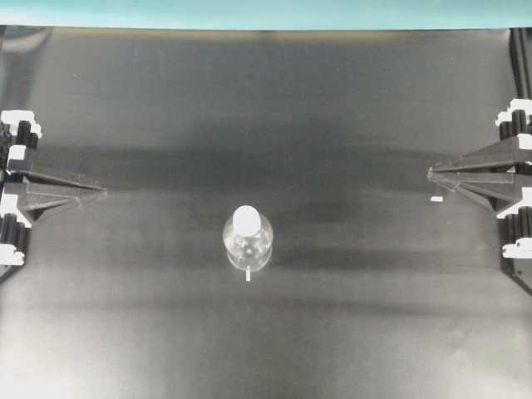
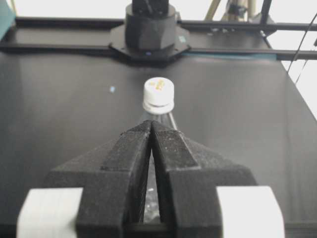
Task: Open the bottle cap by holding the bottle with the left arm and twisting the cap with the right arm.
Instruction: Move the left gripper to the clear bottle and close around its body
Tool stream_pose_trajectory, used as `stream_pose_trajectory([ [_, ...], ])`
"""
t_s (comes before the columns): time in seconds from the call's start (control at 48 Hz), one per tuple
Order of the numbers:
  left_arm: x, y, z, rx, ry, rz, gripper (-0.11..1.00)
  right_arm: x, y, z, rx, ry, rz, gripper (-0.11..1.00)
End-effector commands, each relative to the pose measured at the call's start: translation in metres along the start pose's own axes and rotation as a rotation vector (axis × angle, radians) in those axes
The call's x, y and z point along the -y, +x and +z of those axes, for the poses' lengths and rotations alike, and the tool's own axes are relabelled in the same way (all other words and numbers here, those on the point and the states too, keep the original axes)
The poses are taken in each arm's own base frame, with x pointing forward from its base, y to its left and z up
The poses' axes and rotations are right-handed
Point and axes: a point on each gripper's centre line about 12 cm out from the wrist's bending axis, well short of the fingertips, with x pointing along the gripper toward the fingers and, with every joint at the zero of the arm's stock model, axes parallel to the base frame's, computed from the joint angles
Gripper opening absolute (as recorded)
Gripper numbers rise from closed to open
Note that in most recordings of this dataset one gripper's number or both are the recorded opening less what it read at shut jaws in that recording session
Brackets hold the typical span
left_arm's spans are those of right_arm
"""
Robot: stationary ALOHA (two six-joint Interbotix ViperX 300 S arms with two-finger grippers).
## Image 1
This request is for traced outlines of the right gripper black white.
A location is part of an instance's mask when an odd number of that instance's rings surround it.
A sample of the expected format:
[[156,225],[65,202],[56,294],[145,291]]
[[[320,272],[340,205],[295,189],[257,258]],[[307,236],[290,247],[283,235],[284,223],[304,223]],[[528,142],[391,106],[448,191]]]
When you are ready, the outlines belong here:
[[[500,141],[436,163],[430,181],[485,205],[505,222],[502,254],[531,258],[531,101],[514,99],[498,114]],[[505,173],[491,173],[504,168]]]

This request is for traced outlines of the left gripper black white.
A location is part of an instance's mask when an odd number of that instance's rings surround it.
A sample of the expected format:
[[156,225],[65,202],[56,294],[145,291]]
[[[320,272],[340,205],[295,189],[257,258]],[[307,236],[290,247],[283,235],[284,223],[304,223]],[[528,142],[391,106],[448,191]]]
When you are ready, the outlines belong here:
[[[1,265],[23,266],[29,228],[106,196],[87,176],[47,165],[36,151],[42,130],[32,111],[1,112]],[[58,185],[22,183],[22,176]]]

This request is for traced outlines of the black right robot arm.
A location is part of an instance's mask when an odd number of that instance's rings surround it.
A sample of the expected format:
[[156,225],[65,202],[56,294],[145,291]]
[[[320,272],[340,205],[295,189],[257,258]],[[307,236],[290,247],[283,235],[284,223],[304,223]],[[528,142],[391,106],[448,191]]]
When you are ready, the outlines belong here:
[[510,30],[517,97],[501,111],[492,145],[433,165],[427,179],[482,204],[505,227],[502,255],[531,258],[531,30]]

